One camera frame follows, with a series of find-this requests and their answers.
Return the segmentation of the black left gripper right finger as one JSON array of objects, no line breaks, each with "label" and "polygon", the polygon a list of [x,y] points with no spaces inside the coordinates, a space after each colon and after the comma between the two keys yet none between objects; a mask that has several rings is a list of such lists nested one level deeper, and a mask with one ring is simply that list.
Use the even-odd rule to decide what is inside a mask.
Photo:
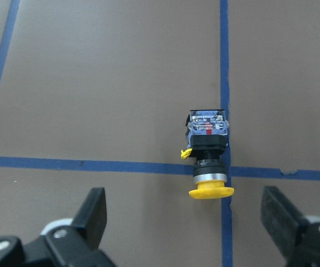
[{"label": "black left gripper right finger", "polygon": [[286,266],[320,266],[320,216],[304,215],[276,186],[265,186],[260,219]]}]

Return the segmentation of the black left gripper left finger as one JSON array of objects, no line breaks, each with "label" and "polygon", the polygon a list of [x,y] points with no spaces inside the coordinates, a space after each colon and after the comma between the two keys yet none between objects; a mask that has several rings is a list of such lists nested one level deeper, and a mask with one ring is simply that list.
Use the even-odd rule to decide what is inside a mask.
[{"label": "black left gripper left finger", "polygon": [[114,266],[99,249],[107,223],[103,187],[90,190],[69,224],[54,224],[44,244],[54,266]]}]

